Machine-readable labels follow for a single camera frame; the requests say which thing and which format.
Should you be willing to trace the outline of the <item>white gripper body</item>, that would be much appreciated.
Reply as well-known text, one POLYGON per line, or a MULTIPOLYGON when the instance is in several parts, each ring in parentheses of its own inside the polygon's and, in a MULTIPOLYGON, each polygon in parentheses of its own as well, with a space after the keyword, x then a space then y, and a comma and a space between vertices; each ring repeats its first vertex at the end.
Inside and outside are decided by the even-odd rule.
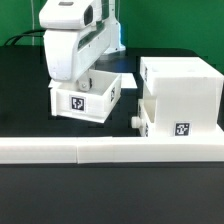
POLYGON ((109 45, 110 28, 105 23, 79 31, 48 29, 44 48, 50 77, 58 82, 77 81, 109 45))

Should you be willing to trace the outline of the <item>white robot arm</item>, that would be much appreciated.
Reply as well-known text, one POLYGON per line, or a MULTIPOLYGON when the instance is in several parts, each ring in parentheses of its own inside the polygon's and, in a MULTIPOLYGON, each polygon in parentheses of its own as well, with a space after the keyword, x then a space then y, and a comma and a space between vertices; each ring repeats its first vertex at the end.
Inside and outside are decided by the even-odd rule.
POLYGON ((81 91, 91 88, 89 69, 100 57, 125 50, 115 0, 47 0, 39 20, 50 77, 81 91))

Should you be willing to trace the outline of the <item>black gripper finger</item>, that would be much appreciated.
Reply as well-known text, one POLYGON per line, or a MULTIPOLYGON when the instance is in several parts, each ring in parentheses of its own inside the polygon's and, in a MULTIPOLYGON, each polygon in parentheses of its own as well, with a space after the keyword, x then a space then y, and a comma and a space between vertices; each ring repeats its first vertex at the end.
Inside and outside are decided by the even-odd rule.
POLYGON ((78 79, 79 90, 87 92, 91 89, 91 78, 88 75, 83 75, 78 79))

